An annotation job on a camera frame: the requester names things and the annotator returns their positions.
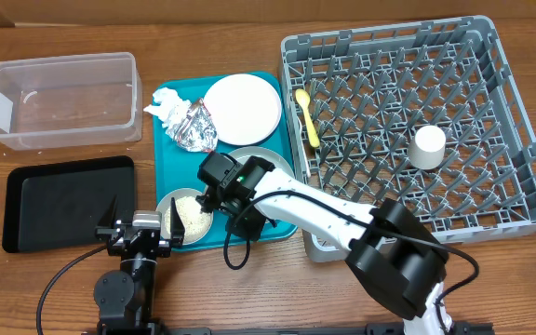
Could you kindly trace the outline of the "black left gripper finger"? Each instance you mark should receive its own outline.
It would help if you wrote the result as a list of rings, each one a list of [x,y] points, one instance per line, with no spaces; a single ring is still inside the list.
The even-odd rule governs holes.
[[[115,223],[117,198],[114,196],[110,205],[105,209],[102,217],[97,223],[98,228],[113,228]]]
[[[176,199],[171,198],[170,202],[170,233],[172,235],[185,235],[185,227],[176,206]]]

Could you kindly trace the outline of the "pink plastic utensil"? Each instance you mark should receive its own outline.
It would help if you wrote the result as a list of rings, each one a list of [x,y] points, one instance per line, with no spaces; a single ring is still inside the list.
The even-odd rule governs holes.
[[[302,121],[301,119],[297,116],[297,123],[298,123],[298,127],[300,129],[300,143],[301,143],[301,153],[302,153],[302,158],[303,158],[303,162],[304,162],[304,165],[305,165],[305,169],[306,169],[306,172],[305,172],[305,175],[307,177],[307,179],[309,180],[311,178],[311,175],[312,175],[312,171],[311,171],[311,168],[310,168],[310,165],[309,165],[309,160],[307,158],[307,154],[306,154],[306,150],[305,150],[305,146],[304,146],[304,142],[303,142],[303,129],[302,129]]]

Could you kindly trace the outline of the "yellow plastic spoon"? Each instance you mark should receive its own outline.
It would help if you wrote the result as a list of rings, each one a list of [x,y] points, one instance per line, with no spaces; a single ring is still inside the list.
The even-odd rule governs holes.
[[[301,107],[301,111],[302,111],[303,118],[304,118],[304,124],[306,126],[308,141],[313,148],[319,148],[320,139],[318,138],[317,132],[315,130],[315,125],[309,113],[309,105],[311,103],[311,97],[307,91],[305,91],[302,88],[298,88],[295,90],[295,99],[296,99],[296,102]]]

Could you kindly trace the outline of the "white paper cup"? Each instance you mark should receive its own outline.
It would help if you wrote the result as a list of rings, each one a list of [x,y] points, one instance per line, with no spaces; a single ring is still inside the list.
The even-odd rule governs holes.
[[[409,144],[409,162],[423,170],[437,168],[443,161],[446,134],[437,126],[420,127]]]

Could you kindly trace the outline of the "gray plate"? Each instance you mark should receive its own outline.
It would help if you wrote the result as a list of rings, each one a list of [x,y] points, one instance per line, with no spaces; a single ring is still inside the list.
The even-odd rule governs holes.
[[[245,164],[251,156],[261,157],[273,163],[277,168],[283,169],[290,177],[295,177],[288,161],[272,150],[260,146],[247,146],[235,149],[229,155],[240,164]]]

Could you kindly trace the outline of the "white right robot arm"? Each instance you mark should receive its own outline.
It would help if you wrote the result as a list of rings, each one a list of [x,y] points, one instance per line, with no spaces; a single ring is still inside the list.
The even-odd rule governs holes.
[[[402,318],[405,333],[451,331],[442,297],[449,254],[401,203],[343,200],[258,156],[240,164],[212,152],[197,177],[207,186],[198,198],[202,209],[228,215],[228,236],[251,243],[266,222],[291,223],[341,251],[367,294]]]

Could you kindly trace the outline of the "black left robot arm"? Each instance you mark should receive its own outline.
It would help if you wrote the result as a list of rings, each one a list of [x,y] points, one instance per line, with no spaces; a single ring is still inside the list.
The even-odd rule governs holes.
[[[116,201],[106,209],[95,228],[104,250],[121,258],[120,268],[103,274],[93,289],[99,308],[99,334],[168,334],[164,323],[153,317],[155,269],[159,258],[180,247],[185,227],[170,202],[169,238],[161,237],[163,214],[137,210],[131,221],[115,217]]]

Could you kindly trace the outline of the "gray dishwasher rack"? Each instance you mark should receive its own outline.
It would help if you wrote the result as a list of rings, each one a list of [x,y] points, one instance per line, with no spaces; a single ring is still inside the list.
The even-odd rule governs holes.
[[[536,137],[491,19],[296,34],[280,56],[299,180],[393,198],[443,243],[536,232]]]

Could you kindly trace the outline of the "gray bowl of grains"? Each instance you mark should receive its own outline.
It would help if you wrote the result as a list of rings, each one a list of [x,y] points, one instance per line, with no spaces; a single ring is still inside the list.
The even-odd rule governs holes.
[[[163,197],[157,205],[156,210],[162,214],[161,237],[170,239],[170,201],[175,199],[177,213],[179,214],[185,234],[183,245],[192,245],[204,237],[213,221],[213,215],[201,210],[201,205],[196,201],[196,197],[201,195],[200,191],[191,188],[181,188]]]

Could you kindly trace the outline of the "black plastic tray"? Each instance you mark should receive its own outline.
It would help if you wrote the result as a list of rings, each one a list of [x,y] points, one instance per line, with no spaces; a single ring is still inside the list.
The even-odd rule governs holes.
[[[115,217],[137,205],[135,166],[125,155],[18,167],[7,177],[2,248],[34,252],[95,244],[95,228],[116,196]]]

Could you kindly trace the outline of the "crumpled foil wrapper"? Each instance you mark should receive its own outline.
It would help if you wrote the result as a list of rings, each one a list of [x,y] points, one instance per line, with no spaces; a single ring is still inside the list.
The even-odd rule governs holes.
[[[209,153],[218,146],[218,131],[202,99],[176,104],[163,125],[166,134],[185,151]]]

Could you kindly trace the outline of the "crumpled white napkin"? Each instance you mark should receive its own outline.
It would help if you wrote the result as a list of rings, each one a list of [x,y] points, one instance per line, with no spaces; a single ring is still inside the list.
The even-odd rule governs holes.
[[[143,111],[156,116],[165,127],[178,126],[187,115],[191,106],[189,100],[183,100],[174,89],[162,87],[153,93],[153,103]]]

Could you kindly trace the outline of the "clear plastic bin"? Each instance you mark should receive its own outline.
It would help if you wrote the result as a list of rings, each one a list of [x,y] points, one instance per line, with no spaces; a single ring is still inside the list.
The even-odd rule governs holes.
[[[0,142],[13,150],[139,141],[142,119],[128,52],[0,62]]]

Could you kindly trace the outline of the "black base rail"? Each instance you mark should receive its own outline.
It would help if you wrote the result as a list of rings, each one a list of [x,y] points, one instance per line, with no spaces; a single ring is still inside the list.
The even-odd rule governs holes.
[[[376,323],[364,327],[340,328],[250,328],[250,329],[210,329],[210,328],[167,328],[161,326],[160,330],[113,331],[97,330],[81,334],[161,334],[161,335],[400,335],[404,334],[403,324]],[[450,334],[458,335],[494,335],[492,324],[471,324],[460,321],[453,326]]]

